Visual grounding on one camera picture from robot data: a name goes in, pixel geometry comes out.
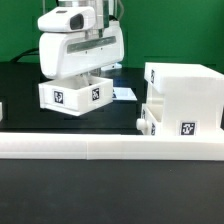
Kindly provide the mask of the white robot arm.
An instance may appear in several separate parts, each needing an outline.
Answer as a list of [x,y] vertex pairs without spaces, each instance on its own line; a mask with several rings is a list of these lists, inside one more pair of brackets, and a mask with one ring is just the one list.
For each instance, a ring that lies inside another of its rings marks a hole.
[[59,0],[38,19],[42,73],[49,79],[80,75],[123,60],[118,20],[109,18],[108,0]]

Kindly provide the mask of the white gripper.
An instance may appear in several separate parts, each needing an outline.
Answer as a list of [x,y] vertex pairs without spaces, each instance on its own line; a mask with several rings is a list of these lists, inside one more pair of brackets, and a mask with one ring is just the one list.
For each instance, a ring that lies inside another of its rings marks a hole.
[[120,62],[124,57],[120,24],[110,22],[101,38],[88,40],[84,32],[44,33],[39,55],[41,71],[48,79],[63,79]]

